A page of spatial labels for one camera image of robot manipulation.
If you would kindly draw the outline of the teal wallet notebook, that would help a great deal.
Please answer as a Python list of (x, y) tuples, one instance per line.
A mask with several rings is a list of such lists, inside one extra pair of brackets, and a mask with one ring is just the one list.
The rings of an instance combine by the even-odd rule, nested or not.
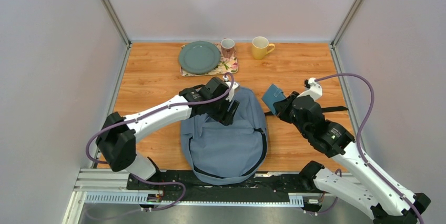
[(275, 84), (271, 84), (261, 99), (270, 109), (270, 112), (273, 115), (276, 115), (277, 109), (275, 108), (274, 104), (285, 100), (286, 96), (283, 94), (283, 91), (280, 88), (278, 88)]

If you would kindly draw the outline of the blue fabric backpack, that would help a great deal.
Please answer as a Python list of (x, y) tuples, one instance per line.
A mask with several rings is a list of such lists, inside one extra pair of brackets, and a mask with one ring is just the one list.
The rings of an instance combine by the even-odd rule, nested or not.
[(198, 115), (180, 124), (183, 154), (196, 177), (221, 186), (241, 183), (252, 176), (266, 158), (268, 127), (254, 92), (241, 88), (235, 93), (239, 107), (234, 123), (224, 126), (208, 115)]

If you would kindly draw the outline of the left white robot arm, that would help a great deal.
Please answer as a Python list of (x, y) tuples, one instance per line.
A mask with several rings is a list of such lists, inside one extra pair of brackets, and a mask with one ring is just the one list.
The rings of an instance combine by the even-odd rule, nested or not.
[(147, 110), (122, 116), (109, 114), (101, 128), (89, 140), (95, 143), (113, 172), (126, 171), (140, 178), (149, 190), (160, 185), (161, 176), (155, 164), (138, 153), (136, 145), (148, 135), (173, 123), (198, 115), (229, 126), (234, 121), (239, 102), (234, 95), (240, 85), (231, 73), (213, 77), (204, 85), (185, 88), (170, 100)]

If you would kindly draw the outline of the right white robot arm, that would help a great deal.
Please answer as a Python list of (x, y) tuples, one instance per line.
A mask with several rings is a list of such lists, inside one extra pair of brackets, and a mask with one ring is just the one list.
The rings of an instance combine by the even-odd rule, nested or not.
[(423, 223), (421, 215), (430, 198), (398, 183), (366, 154), (358, 138), (326, 119), (325, 110), (317, 103), (321, 97), (322, 87), (315, 78), (305, 81), (302, 93), (285, 96), (271, 85), (262, 97), (273, 115), (293, 124), (316, 151), (347, 168), (361, 183), (358, 186), (311, 161), (300, 173), (302, 189), (328, 192), (359, 209), (373, 223)]

